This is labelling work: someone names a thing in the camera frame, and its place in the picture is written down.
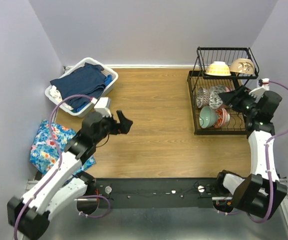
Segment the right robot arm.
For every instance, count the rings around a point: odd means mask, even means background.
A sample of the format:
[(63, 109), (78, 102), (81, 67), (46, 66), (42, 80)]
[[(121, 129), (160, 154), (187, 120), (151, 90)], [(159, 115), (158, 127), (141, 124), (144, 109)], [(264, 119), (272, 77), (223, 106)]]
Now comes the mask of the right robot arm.
[(232, 195), (232, 207), (258, 217), (258, 223), (271, 218), (287, 195), (275, 169), (275, 128), (271, 122), (282, 97), (271, 90), (255, 94), (242, 85), (236, 90), (219, 94), (223, 103), (246, 117), (251, 149), (251, 173), (244, 178), (223, 170), (214, 182), (214, 191), (220, 196)]

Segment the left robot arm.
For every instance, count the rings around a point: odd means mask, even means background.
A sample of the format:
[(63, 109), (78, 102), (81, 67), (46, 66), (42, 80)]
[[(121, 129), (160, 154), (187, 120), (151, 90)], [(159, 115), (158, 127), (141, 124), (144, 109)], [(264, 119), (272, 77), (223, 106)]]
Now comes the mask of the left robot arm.
[(21, 198), (12, 197), (8, 201), (8, 223), (14, 228), (15, 239), (18, 233), (30, 240), (39, 239), (50, 221), (74, 199), (87, 199), (94, 194), (94, 178), (85, 172), (75, 172), (95, 153), (102, 139), (129, 133), (133, 121), (120, 110), (117, 116), (119, 120), (108, 110), (90, 112), (44, 177)]

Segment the grey paisley pattern bowl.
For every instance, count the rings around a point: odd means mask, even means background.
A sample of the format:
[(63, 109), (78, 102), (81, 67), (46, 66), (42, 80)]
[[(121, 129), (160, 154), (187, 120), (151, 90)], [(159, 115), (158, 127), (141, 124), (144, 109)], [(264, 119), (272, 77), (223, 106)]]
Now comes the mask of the grey paisley pattern bowl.
[(221, 100), (221, 98), (219, 97), (219, 94), (227, 93), (230, 91), (231, 89), (228, 88), (227, 86), (224, 86), (223, 84), (212, 86), (210, 88), (209, 107), (214, 110), (228, 108), (228, 106), (225, 105), (223, 101)]

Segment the celadon green bowl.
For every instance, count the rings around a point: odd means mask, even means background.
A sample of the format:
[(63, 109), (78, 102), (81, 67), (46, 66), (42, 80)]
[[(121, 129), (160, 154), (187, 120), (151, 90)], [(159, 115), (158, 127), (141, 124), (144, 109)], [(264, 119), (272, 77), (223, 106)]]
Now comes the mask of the celadon green bowl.
[(199, 114), (199, 123), (202, 129), (212, 127), (218, 120), (218, 115), (214, 109), (204, 106)]

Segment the orange floral pattern bowl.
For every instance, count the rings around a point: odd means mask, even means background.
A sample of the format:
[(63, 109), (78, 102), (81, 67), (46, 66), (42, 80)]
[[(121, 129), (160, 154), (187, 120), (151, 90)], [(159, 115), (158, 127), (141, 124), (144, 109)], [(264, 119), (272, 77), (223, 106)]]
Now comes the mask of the orange floral pattern bowl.
[(215, 110), (215, 112), (217, 114), (217, 121), (213, 125), (214, 128), (216, 128), (216, 129), (221, 128), (221, 127), (223, 127), (229, 123), (230, 114), (228, 113), (228, 111), (225, 108), (219, 108), (219, 109)]

